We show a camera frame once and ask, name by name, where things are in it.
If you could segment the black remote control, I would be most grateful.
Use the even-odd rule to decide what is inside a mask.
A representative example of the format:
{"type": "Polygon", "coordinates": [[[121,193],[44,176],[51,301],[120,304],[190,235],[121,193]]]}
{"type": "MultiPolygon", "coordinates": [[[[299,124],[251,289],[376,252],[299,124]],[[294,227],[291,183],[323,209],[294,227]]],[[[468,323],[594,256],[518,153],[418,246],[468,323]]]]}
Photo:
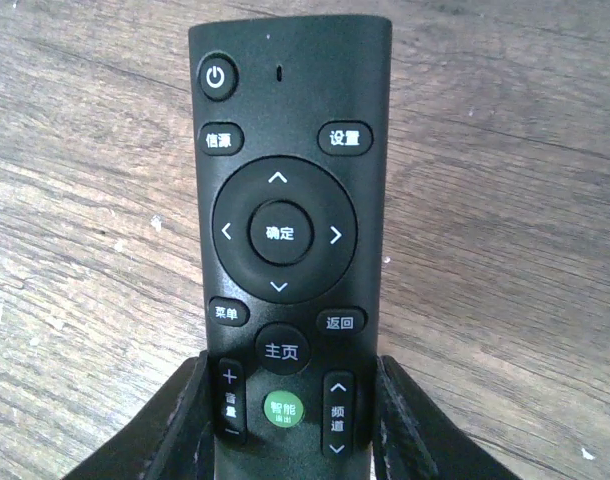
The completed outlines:
{"type": "Polygon", "coordinates": [[[219,479],[366,479],[392,24],[188,32],[219,479]]]}

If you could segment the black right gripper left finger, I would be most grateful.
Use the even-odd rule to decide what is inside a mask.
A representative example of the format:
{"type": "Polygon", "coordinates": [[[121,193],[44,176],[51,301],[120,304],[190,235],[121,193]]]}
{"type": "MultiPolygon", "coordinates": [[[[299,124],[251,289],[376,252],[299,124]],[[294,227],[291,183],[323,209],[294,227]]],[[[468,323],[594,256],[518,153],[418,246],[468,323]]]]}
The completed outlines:
{"type": "Polygon", "coordinates": [[[215,447],[208,355],[186,359],[135,417],[67,479],[212,479],[215,447]]]}

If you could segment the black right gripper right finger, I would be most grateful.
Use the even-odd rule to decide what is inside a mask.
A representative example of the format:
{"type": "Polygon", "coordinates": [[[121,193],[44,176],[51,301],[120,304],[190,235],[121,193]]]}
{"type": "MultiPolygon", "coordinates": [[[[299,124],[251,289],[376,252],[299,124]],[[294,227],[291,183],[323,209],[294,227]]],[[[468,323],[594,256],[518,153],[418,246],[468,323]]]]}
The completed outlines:
{"type": "Polygon", "coordinates": [[[516,479],[461,430],[391,356],[377,360],[374,427],[378,479],[516,479]]]}

